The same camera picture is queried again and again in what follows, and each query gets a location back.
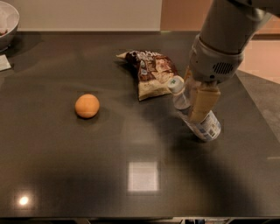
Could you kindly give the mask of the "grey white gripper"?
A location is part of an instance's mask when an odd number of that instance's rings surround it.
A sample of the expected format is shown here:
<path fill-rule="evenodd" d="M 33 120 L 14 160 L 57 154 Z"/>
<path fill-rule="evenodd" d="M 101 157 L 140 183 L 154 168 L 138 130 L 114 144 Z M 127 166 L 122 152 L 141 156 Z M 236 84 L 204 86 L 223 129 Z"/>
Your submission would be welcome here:
<path fill-rule="evenodd" d="M 189 116 L 192 123 L 201 123 L 205 119 L 221 96 L 217 82 L 232 78 L 243 58 L 243 52 L 219 52 L 204 44 L 199 35 L 195 37 L 184 76 L 186 95 L 191 102 Z"/>

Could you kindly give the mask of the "grey cylindrical robot arm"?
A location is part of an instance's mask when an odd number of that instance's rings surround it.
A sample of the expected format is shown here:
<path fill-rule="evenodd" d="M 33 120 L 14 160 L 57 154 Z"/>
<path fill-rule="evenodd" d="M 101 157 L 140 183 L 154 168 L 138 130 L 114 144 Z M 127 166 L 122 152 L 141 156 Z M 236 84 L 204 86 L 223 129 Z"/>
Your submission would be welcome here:
<path fill-rule="evenodd" d="M 244 59 L 244 49 L 254 34 L 280 15 L 280 0 L 213 0 L 190 51 L 190 120 L 201 122 L 213 108 L 220 90 Z"/>

